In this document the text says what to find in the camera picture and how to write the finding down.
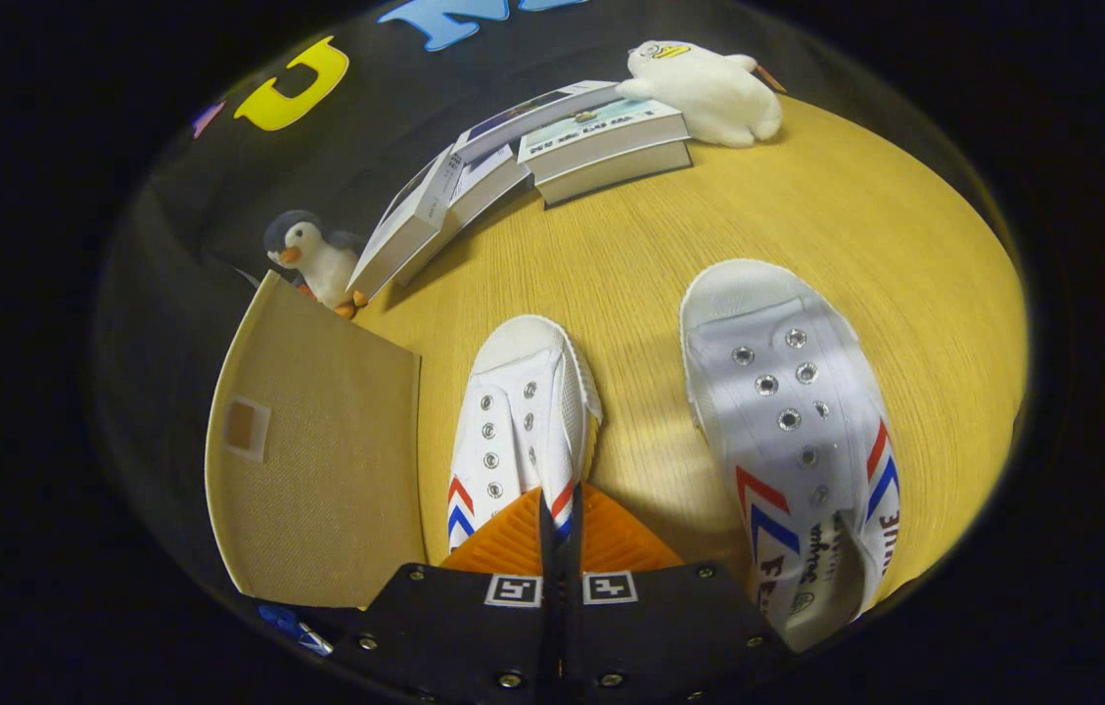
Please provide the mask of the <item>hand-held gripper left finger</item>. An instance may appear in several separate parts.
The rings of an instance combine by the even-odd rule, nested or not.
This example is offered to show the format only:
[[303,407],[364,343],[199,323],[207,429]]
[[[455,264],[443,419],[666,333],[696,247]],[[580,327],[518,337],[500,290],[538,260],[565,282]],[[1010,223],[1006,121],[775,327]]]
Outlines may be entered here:
[[558,683],[558,557],[532,505],[535,572],[404,562],[341,618],[333,674],[390,704],[537,704]]

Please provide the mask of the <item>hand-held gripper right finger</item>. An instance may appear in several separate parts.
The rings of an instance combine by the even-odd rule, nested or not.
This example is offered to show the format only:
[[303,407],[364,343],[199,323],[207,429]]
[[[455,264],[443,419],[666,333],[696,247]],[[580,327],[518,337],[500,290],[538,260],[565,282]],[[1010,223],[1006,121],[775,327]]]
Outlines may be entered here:
[[567,682],[583,704],[740,704],[794,665],[713,559],[685,561],[580,485],[567,540]]

